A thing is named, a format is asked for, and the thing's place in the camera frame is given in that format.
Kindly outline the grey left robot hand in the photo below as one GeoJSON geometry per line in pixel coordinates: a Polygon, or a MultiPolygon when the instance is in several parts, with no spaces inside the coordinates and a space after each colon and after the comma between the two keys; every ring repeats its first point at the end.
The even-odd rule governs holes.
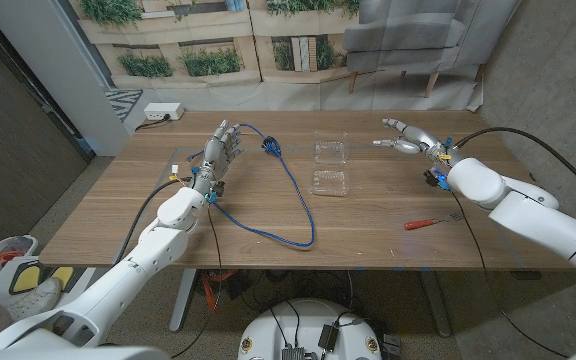
{"type": "Polygon", "coordinates": [[[192,189],[207,194],[224,177],[230,163],[243,152],[239,128],[239,124],[230,125],[224,120],[215,130],[205,144],[203,160],[190,185],[192,189]]]}

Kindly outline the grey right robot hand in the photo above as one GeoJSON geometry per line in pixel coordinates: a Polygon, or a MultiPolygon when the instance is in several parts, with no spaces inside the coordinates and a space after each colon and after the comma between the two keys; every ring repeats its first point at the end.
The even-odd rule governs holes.
{"type": "Polygon", "coordinates": [[[453,167],[464,159],[455,149],[421,128],[392,118],[383,119],[382,124],[386,128],[399,131],[401,135],[394,139],[374,140],[375,147],[393,148],[405,154],[422,154],[432,163],[448,167],[453,167]]]}

